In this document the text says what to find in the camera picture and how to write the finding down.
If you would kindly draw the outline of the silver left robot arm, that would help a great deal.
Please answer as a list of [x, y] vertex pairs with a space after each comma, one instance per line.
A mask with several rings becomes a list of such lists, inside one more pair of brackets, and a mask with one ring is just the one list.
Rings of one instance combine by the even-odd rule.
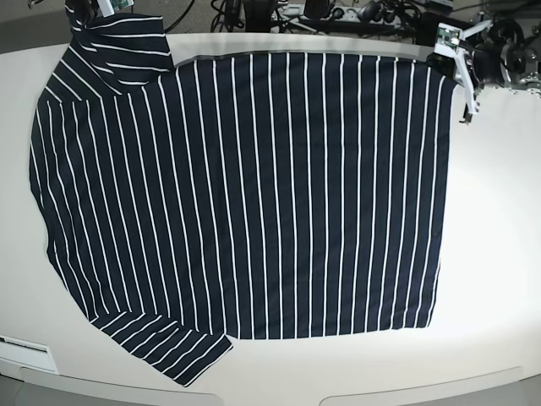
[[480, 14], [473, 23], [438, 19], [429, 30], [434, 50], [426, 63], [468, 95], [504, 88], [540, 96], [540, 25], [526, 36], [514, 19]]

